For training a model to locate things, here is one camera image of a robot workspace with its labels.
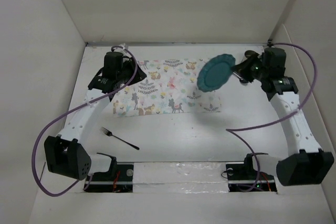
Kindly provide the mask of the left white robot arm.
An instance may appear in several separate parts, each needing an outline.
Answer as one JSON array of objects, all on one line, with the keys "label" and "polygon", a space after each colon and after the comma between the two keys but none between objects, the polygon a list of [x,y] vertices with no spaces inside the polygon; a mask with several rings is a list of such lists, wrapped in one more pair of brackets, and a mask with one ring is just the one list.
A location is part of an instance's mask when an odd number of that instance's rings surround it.
[{"label": "left white robot arm", "polygon": [[84,148],[99,115],[114,95],[146,78],[136,60],[123,52],[106,53],[103,67],[88,85],[83,108],[74,113],[67,125],[44,142],[48,170],[76,180],[99,173],[105,180],[117,175],[116,158],[107,154],[90,155]]}]

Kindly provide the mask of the black metal spoon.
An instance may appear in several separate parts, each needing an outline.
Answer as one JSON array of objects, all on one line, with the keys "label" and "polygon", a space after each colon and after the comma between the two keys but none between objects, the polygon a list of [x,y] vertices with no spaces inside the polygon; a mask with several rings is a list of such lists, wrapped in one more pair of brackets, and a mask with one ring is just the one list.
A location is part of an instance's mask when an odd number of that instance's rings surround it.
[{"label": "black metal spoon", "polygon": [[244,86],[246,86],[246,85],[249,84],[248,81],[246,81],[244,78],[242,78],[241,76],[239,76],[237,73],[233,72],[233,76],[235,76],[239,80],[240,84],[242,84]]}]

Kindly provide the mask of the floral animal print napkin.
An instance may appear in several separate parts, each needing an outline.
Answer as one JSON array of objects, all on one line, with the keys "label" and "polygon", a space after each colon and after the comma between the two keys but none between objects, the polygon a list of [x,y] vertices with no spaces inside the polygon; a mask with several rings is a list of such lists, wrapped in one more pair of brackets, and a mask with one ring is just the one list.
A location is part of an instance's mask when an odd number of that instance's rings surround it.
[{"label": "floral animal print napkin", "polygon": [[147,78],[115,95],[113,116],[219,112],[220,96],[197,87],[197,76],[206,63],[206,59],[139,61]]}]

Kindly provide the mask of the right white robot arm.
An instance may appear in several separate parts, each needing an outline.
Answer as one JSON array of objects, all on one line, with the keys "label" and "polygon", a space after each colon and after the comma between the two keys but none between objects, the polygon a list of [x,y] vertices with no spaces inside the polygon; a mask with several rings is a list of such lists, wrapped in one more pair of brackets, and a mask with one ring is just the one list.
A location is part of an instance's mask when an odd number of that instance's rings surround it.
[{"label": "right white robot arm", "polygon": [[286,53],[281,48],[267,47],[262,54],[248,50],[245,60],[232,70],[244,82],[258,80],[276,111],[285,134],[288,156],[285,159],[268,154],[248,154],[243,173],[254,179],[261,172],[277,177],[283,186],[322,183],[334,163],[331,152],[323,151],[313,136],[302,111],[297,85],[285,75]]}]

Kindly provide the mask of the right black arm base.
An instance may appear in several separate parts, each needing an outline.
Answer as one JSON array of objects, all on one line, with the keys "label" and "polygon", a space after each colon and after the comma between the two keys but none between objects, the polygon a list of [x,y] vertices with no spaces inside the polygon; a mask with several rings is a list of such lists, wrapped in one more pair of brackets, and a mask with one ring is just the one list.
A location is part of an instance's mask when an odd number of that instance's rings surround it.
[{"label": "right black arm base", "polygon": [[275,179],[273,176],[260,172],[259,180],[256,184],[257,171],[253,168],[254,157],[247,154],[241,162],[229,162],[225,164],[225,169],[221,176],[227,180],[230,193],[245,192],[277,192]]}]

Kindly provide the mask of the teal ceramic plate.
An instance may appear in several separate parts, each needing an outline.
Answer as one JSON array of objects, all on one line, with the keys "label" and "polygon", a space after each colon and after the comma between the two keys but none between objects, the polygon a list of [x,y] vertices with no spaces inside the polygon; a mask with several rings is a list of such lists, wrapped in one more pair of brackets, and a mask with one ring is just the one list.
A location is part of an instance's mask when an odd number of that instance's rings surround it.
[{"label": "teal ceramic plate", "polygon": [[233,74],[236,59],[230,54],[218,55],[210,59],[200,70],[197,87],[202,92],[212,92],[221,88]]}]

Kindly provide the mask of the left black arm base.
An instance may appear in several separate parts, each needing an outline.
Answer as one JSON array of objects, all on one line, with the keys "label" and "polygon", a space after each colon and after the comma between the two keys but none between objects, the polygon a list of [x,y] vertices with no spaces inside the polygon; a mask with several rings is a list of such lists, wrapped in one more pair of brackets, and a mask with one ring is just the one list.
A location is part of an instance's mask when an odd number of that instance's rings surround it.
[{"label": "left black arm base", "polygon": [[111,165],[107,172],[97,172],[87,177],[83,190],[87,193],[132,193],[134,163],[118,162],[109,156]]}]

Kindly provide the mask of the black metal fork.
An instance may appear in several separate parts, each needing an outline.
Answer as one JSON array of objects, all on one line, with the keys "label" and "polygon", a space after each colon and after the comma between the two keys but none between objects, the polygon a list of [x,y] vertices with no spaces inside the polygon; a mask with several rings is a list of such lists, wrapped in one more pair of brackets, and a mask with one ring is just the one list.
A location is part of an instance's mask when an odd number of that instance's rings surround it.
[{"label": "black metal fork", "polygon": [[101,131],[104,135],[106,135],[106,136],[108,136],[108,137],[114,137],[114,138],[116,138],[116,139],[122,141],[123,143],[125,143],[125,144],[129,145],[130,147],[134,148],[135,150],[138,150],[138,151],[140,150],[140,148],[139,148],[138,146],[136,146],[136,145],[134,145],[134,144],[131,144],[131,143],[129,143],[129,142],[123,140],[122,138],[120,138],[120,137],[114,135],[110,130],[108,130],[108,129],[105,128],[105,127],[101,127],[101,128],[100,128],[100,131]]}]

